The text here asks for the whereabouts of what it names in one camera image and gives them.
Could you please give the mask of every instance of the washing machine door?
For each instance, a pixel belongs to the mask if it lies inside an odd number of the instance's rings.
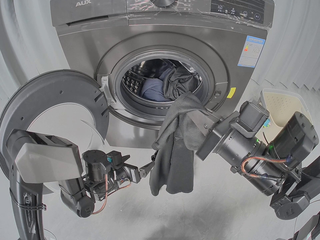
[[[90,76],[72,70],[41,74],[19,88],[0,118],[0,165],[6,177],[13,163],[6,141],[14,129],[69,139],[80,153],[99,144],[103,148],[109,110],[100,88]]]

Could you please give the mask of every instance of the aux logo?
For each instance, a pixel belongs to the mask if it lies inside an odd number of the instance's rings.
[[[90,4],[91,0],[85,0],[85,1],[81,1],[81,2],[77,2],[76,7],[77,6],[84,6],[86,4]]]

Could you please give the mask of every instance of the play/pause button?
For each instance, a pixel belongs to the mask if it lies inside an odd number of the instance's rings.
[[[258,14],[258,13],[256,13],[255,15],[254,15],[254,18],[258,21],[261,17],[260,17],[260,14]]]

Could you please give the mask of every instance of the control panel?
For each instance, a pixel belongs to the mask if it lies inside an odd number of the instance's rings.
[[[237,16],[262,24],[264,9],[263,0],[211,0],[210,12]]]
[[[168,11],[220,14],[224,15],[223,17],[243,19],[266,26],[272,23],[273,10],[272,0],[127,0],[128,13]]]

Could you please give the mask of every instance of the yellow warning sticker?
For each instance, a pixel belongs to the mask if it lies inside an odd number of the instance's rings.
[[[235,92],[236,92],[236,88],[235,88],[235,87],[232,87],[231,90],[230,90],[230,92],[229,92],[229,94],[228,94],[228,96],[227,96],[227,98],[230,98],[230,99],[231,99]]]

